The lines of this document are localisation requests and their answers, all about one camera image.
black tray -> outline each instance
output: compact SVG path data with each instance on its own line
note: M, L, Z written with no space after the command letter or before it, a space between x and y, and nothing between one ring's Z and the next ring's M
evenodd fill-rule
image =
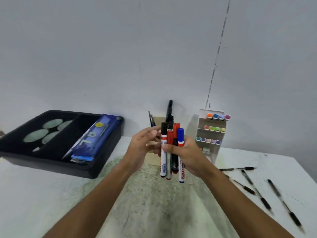
M110 134L93 161L80 165L70 161L71 153L64 156L100 117L99 114L49 110L3 136L0 139L0 156L20 166L95 179L122 136L123 117L119 116L119 125ZM53 119L73 121L38 151L33 150L39 146L39 141L23 142L27 134L41 129L44 123Z

table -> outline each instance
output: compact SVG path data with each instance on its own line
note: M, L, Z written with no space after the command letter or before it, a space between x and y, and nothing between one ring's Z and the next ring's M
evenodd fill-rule
M95 180L15 166L0 159L1 237L42 237L118 163L130 140L121 138ZM271 205L272 217L296 238L317 237L317 184L294 158L221 148L216 166L258 167L248 175ZM239 171L226 173L248 185ZM280 189L306 234L295 226L267 179ZM243 192L267 212L257 196ZM125 185L97 237L163 236L238 237L199 178L186 172L184 184L177 176L171 181L162 179L159 166L147 157L146 164Z

white wall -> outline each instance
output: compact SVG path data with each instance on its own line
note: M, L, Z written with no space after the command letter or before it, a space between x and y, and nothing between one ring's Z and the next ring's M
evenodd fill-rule
M228 1L0 0L1 128L61 109L122 115L131 136L169 99L186 126L227 16L208 99L233 116L223 145L294 156L317 180L316 0Z

blue cap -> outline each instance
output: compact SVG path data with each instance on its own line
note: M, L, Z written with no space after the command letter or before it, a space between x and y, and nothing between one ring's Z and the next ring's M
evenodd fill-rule
M177 129L177 138L178 138L179 142L184 141L184 129L183 128Z

red marker cap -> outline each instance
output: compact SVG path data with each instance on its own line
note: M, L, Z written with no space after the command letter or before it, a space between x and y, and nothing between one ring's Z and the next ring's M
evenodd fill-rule
M173 135L174 139L177 139L177 130L180 128L180 123L174 123Z
M173 141L174 141L173 131L168 130L167 131L167 144L173 144Z

